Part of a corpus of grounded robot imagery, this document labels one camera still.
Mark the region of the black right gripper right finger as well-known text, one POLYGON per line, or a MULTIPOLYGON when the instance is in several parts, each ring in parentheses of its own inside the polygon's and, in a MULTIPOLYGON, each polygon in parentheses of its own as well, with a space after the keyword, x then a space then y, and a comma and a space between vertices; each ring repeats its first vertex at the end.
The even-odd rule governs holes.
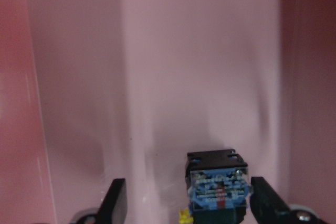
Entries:
POLYGON ((287 223, 290 208, 263 177, 252 177, 250 208, 257 223, 287 223))

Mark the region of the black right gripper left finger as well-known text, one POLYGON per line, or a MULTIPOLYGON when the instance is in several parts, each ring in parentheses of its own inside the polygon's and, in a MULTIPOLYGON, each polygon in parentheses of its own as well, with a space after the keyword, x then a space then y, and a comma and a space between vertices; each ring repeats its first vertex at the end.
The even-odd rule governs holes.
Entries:
POLYGON ((125 223, 128 211, 127 184, 125 178, 117 178, 97 212, 97 223, 125 223))

